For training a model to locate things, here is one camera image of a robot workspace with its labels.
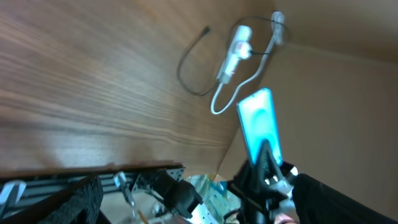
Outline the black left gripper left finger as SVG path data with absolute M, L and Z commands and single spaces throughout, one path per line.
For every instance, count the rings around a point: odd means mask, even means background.
M 1 220 L 1 224 L 104 223 L 104 215 L 100 211 L 103 195 L 100 178 L 90 175 L 71 187 Z

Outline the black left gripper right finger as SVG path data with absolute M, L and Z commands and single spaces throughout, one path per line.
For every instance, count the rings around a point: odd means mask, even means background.
M 241 202 L 228 215 L 235 214 L 239 223 L 274 223 L 279 214 L 295 208 L 292 181 L 280 169 L 269 141 L 263 141 L 255 163 L 246 161 L 228 182 L 228 190 Z

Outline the turquoise screen smartphone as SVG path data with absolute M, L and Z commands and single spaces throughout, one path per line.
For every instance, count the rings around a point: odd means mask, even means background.
M 278 165 L 283 163 L 272 92 L 261 88 L 237 103 L 248 160 L 256 164 L 262 143 L 268 141 Z

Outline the white power strip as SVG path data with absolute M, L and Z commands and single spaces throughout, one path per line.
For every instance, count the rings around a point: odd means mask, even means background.
M 217 80 L 220 83 L 228 84 L 231 77 L 235 74 L 236 68 L 241 61 L 236 53 L 237 45 L 242 41 L 249 43 L 251 35 L 252 30 L 250 27 L 238 26 L 217 76 Z

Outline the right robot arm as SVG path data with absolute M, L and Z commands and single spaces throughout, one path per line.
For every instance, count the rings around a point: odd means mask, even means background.
M 141 172 L 130 190 L 132 193 L 147 193 L 162 203 L 171 214 L 191 219 L 196 207 L 203 204 L 203 199 L 191 183 L 172 174 L 177 172 L 169 174 L 165 169 Z

